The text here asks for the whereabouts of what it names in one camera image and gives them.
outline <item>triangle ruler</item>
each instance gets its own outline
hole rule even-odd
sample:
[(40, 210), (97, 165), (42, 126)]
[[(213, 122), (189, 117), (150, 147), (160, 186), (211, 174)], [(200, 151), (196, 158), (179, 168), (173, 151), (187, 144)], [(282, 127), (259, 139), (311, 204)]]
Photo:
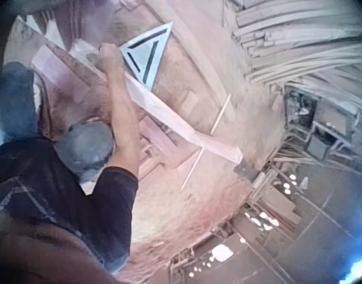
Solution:
[(154, 28), (120, 47), (123, 57), (139, 82), (152, 90), (158, 66), (170, 35), (173, 22)]

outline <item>man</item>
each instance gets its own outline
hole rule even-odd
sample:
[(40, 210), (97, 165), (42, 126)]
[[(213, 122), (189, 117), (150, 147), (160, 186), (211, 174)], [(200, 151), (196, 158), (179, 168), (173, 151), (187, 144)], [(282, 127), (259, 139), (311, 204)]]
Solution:
[[(111, 273), (129, 256), (139, 172), (137, 117), (120, 50), (103, 44), (98, 64), (111, 94), (116, 146), (89, 196), (53, 143), (40, 137), (29, 91), (33, 75), (20, 70), (17, 76), (14, 70), (24, 67), (16, 64), (7, 72), (15, 76), (12, 85), (21, 86), (14, 87), (13, 100), (0, 99), (0, 128), (9, 140), (0, 146), (0, 283), (115, 283)], [(28, 75), (28, 82), (21, 80)], [(2, 76), (0, 98), (3, 88), (11, 94), (6, 82)], [(4, 123), (9, 120), (3, 114), (12, 111), (19, 112), (18, 127)]]

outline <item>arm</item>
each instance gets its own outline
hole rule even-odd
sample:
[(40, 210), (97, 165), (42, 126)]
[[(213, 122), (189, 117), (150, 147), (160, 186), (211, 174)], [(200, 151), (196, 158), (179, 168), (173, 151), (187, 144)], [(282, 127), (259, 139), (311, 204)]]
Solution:
[(107, 164), (122, 167), (139, 176), (139, 130), (137, 115), (126, 86), (124, 61), (114, 44), (102, 44), (98, 65), (107, 77), (112, 101), (111, 124), (116, 149)]

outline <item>black t-shirt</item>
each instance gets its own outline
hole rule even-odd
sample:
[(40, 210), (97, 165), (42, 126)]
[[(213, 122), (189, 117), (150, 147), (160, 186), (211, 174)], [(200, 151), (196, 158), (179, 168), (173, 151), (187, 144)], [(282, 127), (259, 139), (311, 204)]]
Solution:
[(137, 189), (132, 173), (108, 167), (87, 196), (50, 141), (32, 139), (0, 146), (0, 211), (76, 235), (109, 272), (119, 270), (129, 256)]

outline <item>hand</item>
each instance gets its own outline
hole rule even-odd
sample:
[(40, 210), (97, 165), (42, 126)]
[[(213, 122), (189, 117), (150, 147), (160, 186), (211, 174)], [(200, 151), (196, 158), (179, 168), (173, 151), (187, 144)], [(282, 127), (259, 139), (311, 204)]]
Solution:
[(102, 43), (96, 67), (104, 73), (111, 70), (124, 71), (124, 60), (120, 49), (115, 44)]

